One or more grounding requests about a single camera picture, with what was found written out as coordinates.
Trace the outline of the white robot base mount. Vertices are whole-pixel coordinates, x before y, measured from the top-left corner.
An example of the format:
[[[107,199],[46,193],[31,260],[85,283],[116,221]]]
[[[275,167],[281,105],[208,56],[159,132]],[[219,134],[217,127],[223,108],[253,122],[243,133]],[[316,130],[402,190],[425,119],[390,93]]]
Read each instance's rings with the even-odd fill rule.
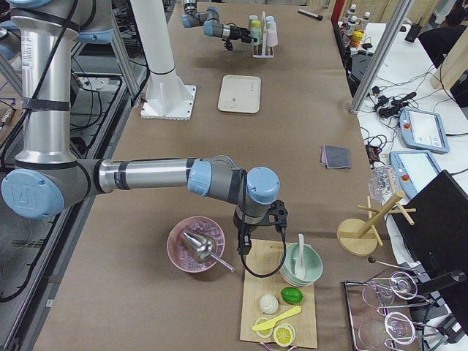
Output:
[[[188,121],[197,88],[176,73],[163,3],[133,0],[131,6],[150,71],[141,117]]]

